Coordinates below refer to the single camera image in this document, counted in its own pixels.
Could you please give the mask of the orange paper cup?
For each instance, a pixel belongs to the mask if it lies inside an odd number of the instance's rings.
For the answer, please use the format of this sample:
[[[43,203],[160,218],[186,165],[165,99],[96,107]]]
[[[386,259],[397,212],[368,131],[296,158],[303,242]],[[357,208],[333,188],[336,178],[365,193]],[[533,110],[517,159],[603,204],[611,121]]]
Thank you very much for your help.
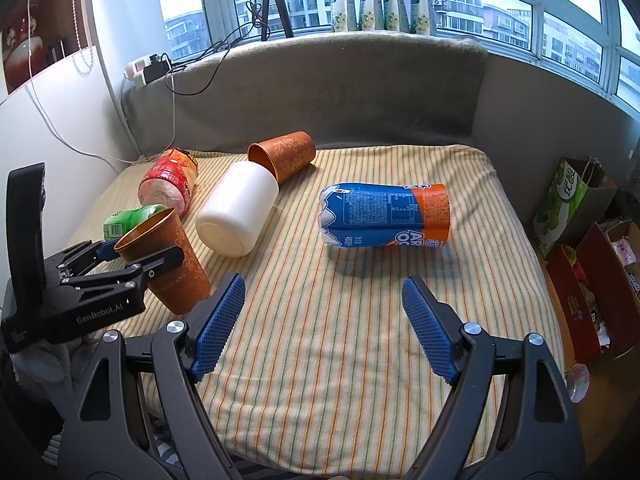
[[[148,278],[148,287],[172,313],[187,314],[209,296],[210,281],[175,208],[142,221],[119,239],[115,252],[126,263],[164,257],[164,264]]]
[[[252,143],[246,154],[249,162],[263,166],[282,184],[311,164],[316,144],[305,131],[295,131]]]

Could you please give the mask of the white plastic cup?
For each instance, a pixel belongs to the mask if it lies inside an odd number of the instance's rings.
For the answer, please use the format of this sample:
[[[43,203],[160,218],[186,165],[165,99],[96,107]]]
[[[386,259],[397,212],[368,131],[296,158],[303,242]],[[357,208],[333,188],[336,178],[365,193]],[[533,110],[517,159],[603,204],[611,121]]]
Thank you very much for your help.
[[[279,194],[278,181],[257,162],[234,162],[196,216],[196,232],[216,254],[239,258],[256,245]]]

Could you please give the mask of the clear round lid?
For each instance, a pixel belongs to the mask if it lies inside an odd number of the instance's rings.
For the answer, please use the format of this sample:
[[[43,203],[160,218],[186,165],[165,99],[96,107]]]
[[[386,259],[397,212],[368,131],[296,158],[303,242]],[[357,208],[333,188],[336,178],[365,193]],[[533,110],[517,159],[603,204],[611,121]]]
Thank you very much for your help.
[[[565,374],[565,382],[570,400],[578,404],[585,399],[589,386],[590,374],[588,367],[582,363],[576,363]]]

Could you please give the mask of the red cardboard box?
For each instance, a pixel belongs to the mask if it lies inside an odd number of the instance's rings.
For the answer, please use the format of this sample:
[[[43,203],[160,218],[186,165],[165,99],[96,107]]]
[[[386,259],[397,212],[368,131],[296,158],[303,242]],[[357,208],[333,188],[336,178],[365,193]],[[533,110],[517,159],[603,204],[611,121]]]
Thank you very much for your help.
[[[576,248],[552,249],[547,271],[577,363],[621,356],[639,342],[639,227],[593,224]]]

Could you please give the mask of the white power strip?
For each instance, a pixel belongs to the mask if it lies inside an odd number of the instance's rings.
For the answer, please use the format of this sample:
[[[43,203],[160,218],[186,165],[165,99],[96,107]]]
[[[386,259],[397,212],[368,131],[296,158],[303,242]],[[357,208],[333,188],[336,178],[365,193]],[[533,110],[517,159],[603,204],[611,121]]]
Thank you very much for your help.
[[[131,81],[138,89],[143,88],[156,79],[153,63],[157,60],[156,54],[145,55],[142,58],[128,63],[124,69],[124,77]]]

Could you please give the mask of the black power adapter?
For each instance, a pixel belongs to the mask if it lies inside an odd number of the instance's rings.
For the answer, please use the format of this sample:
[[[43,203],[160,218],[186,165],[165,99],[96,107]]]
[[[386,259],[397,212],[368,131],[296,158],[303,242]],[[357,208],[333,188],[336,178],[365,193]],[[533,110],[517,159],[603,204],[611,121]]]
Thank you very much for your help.
[[[170,71],[170,61],[163,55],[151,54],[142,70],[145,84],[164,78]]]

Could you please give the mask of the red white vase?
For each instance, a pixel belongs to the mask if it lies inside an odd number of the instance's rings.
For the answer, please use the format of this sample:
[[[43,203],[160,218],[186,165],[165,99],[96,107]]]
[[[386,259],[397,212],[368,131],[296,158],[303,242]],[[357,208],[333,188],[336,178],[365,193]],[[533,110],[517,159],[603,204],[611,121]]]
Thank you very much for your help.
[[[36,34],[37,21],[32,16],[19,15],[3,29],[2,52],[4,76],[9,92],[38,74],[43,68],[42,39]]]

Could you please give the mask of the striped yellow cushion cover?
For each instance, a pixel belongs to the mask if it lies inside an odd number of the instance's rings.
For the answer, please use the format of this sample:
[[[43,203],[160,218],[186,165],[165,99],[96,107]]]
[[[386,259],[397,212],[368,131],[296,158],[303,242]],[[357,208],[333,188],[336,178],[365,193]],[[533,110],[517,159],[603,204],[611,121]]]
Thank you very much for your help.
[[[451,229],[442,248],[342,249],[322,242],[319,196],[338,182],[441,183]],[[247,460],[302,474],[398,478],[449,388],[430,369],[401,305],[423,278],[488,333],[544,336],[564,358],[544,274],[489,157],[463,145],[324,150],[285,182],[254,249],[226,258],[183,221],[212,282],[242,275],[246,299],[198,393],[220,440]]]

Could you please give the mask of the blue orange plastic bottle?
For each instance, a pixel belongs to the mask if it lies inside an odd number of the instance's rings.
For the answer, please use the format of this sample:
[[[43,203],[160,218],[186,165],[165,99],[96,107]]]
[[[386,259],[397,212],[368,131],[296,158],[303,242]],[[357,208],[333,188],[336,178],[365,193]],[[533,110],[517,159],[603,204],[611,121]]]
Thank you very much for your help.
[[[450,231],[445,185],[343,182],[321,191],[322,240],[343,248],[409,246],[439,248]]]

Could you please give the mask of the green paper shopping bag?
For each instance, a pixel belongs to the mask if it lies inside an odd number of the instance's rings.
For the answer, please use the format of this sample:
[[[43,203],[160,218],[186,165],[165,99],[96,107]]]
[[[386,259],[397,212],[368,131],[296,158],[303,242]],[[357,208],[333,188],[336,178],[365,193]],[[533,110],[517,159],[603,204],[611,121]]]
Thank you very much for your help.
[[[533,218],[533,238],[547,258],[559,244],[579,242],[601,219],[617,191],[596,158],[561,158]]]

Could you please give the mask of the grey sofa backrest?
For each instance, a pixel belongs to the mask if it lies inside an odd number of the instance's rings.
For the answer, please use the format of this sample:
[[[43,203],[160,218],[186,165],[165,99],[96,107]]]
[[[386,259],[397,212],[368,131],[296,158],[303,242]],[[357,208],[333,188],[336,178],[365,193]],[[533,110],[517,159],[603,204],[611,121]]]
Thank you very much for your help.
[[[243,153],[298,130],[319,148],[471,141],[489,54],[477,42],[328,32],[252,42],[122,97],[142,154]]]

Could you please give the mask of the black tripod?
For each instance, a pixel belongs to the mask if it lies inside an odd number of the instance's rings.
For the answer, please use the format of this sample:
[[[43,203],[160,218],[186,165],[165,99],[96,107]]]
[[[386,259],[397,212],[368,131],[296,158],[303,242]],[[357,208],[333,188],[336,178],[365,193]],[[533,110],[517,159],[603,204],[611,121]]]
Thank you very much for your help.
[[[285,37],[293,38],[293,27],[285,0],[262,0],[262,10],[260,11],[260,40],[267,41],[271,34],[271,28],[269,25],[269,9],[270,3],[272,2],[276,5]]]

